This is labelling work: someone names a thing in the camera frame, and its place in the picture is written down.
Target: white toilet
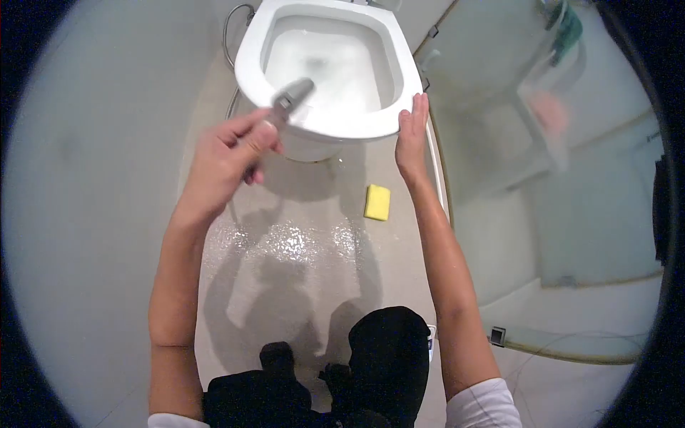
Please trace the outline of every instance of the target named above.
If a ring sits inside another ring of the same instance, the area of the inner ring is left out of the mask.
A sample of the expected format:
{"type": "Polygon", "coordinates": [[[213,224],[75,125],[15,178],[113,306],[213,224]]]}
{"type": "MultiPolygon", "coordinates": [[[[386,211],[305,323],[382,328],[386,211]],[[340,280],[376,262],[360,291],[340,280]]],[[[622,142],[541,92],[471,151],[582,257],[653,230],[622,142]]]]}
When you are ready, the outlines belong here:
{"type": "Polygon", "coordinates": [[[285,156],[301,162],[397,133],[399,112],[411,111],[413,95],[422,92],[395,15],[341,0],[264,0],[240,44],[235,73],[257,107],[270,107],[292,81],[314,81],[315,91],[282,132],[285,156]]]}

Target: hand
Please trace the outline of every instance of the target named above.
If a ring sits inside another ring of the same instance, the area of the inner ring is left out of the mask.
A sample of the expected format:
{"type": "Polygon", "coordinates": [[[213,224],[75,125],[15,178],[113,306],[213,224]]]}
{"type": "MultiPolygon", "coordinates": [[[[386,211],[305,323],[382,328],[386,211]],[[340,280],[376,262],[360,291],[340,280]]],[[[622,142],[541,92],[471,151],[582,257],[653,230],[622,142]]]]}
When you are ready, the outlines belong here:
{"type": "Polygon", "coordinates": [[[395,146],[397,168],[405,181],[426,175],[424,158],[428,95],[414,95],[412,113],[399,113],[399,137],[395,146]]]}
{"type": "Polygon", "coordinates": [[[226,208],[241,181],[248,185],[264,182],[260,158],[270,151],[283,150],[278,131],[263,120],[268,113],[268,109],[255,110],[224,121],[200,136],[176,217],[185,223],[208,226],[226,208]]]}

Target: person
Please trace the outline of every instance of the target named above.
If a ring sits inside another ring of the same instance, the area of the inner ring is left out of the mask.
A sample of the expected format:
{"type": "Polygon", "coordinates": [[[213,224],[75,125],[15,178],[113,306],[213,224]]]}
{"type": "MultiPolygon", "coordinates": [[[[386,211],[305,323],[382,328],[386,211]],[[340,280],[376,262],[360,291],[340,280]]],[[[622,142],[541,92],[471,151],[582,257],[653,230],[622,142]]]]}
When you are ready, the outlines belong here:
{"type": "MultiPolygon", "coordinates": [[[[427,95],[416,94],[412,112],[400,113],[395,159],[416,211],[437,316],[447,426],[520,427],[483,330],[464,255],[427,175],[428,111],[427,95]]],[[[263,182],[260,158],[282,151],[277,130],[263,121],[267,113],[256,110],[222,122],[197,143],[162,241],[150,298],[148,426],[412,427],[427,383],[429,330],[406,307],[371,312],[349,332],[349,365],[329,365],[320,374],[333,397],[329,413],[310,409],[310,393],[295,379],[285,342],[264,346],[262,370],[218,377],[203,391],[194,344],[204,240],[242,182],[263,182]]]]}

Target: pink object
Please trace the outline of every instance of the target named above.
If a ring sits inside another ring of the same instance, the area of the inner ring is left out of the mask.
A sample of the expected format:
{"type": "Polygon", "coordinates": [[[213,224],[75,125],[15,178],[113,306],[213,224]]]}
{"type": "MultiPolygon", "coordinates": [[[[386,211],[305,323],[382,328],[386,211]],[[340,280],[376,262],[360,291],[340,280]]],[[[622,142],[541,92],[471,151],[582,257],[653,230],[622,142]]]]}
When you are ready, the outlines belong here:
{"type": "Polygon", "coordinates": [[[569,127],[569,112],[550,92],[536,92],[528,97],[528,106],[549,136],[559,138],[569,127]]]}

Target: bidet hose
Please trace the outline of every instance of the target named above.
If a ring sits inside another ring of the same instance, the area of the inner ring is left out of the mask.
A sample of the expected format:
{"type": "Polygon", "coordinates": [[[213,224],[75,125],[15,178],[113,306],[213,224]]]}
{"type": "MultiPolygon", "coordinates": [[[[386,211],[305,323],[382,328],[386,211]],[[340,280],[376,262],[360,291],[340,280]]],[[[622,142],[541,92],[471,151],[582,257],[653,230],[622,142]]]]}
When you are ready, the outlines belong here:
{"type": "MultiPolygon", "coordinates": [[[[226,61],[228,61],[228,65],[231,67],[231,71],[234,72],[235,75],[235,70],[236,70],[236,64],[231,59],[231,55],[228,53],[228,22],[231,20],[231,16],[233,16],[233,13],[236,12],[236,10],[240,8],[247,8],[249,11],[247,13],[247,22],[245,23],[245,26],[250,25],[250,22],[252,21],[252,18],[255,16],[255,8],[248,3],[243,3],[237,5],[231,12],[228,12],[228,15],[226,16],[226,21],[223,23],[223,37],[221,38],[221,46],[223,47],[223,56],[226,58],[226,61]]],[[[233,110],[236,108],[236,103],[238,102],[238,95],[240,94],[240,90],[238,89],[238,82],[236,82],[236,89],[233,91],[233,96],[231,97],[231,102],[228,104],[228,108],[226,109],[226,116],[225,119],[230,118],[233,115],[233,110]]]]}

